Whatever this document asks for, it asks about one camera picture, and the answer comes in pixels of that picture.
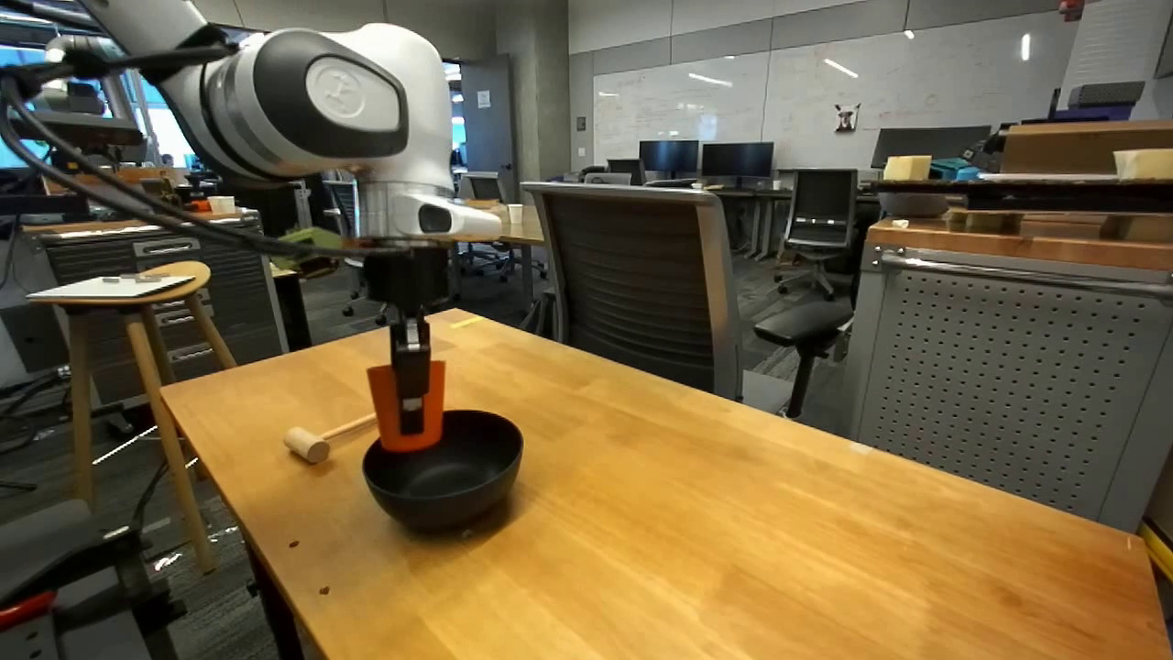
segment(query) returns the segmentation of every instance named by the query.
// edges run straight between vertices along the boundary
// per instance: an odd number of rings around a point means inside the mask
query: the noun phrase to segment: wooden stool
[[[184,511],[184,524],[185,524],[185,537],[193,551],[199,567],[211,567],[211,545],[205,535],[205,519],[193,498],[193,486],[185,479],[185,458],[180,448],[180,431],[175,421],[167,413],[167,407],[160,403],[160,344],[152,332],[152,309],[151,304],[163,304],[163,299],[184,299],[185,311],[193,316],[202,338],[211,344],[215,363],[219,365],[234,365],[229,349],[222,344],[215,321],[210,317],[205,304],[199,299],[199,294],[210,287],[211,272],[199,259],[175,259],[175,264],[160,264],[151,266],[141,276],[185,276],[185,282],[158,291],[158,294],[141,294],[141,295],[41,295],[57,304],[69,316],[69,394],[72,394],[72,491],[79,498],[96,498],[96,471],[92,471],[92,371],[87,371],[87,316],[96,311],[116,311],[125,321],[125,338],[131,344],[134,357],[134,371],[158,426],[158,438],[180,493],[180,511]]]

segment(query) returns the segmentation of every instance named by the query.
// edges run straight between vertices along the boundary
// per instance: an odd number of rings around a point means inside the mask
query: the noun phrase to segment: office chair
[[[827,259],[855,249],[855,168],[799,168],[793,187],[793,214],[780,231],[780,251],[807,259],[810,287],[837,299]],[[780,291],[796,291],[799,276],[780,276]]]
[[[552,282],[552,338],[615,363],[780,410],[789,382],[740,371],[733,255],[716,194],[524,183]]]

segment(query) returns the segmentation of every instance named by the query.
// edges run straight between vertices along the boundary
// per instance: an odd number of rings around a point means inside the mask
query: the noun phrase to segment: computer monitor
[[[988,132],[988,123],[879,129],[873,168],[882,168],[889,152],[965,156],[978,168],[998,168],[998,152],[986,152]]]
[[[749,179],[769,179],[773,141],[702,141],[700,171],[702,179],[733,179],[738,187]]]
[[[643,166],[637,156],[609,156],[609,171],[626,171],[632,187],[643,183]]]
[[[855,214],[855,168],[799,168],[796,177],[796,217],[850,218]]]
[[[641,139],[637,141],[637,162],[643,171],[657,171],[664,179],[684,179],[696,177],[696,156],[700,141],[696,139]]]

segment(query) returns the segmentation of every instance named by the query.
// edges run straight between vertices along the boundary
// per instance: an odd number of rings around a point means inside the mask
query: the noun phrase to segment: wooden table
[[[415,537],[290,426],[370,410],[382,330],[163,398],[327,655],[1164,655],[1135,535],[476,317],[446,407],[524,427],[498,533]]]

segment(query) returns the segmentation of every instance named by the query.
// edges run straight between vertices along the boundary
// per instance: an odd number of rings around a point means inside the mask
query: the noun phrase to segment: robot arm
[[[79,0],[127,50],[219,41],[185,0]],[[438,50],[400,25],[276,29],[237,56],[151,69],[189,145],[237,179],[360,179],[360,236],[496,236],[498,217],[449,201],[449,99]]]

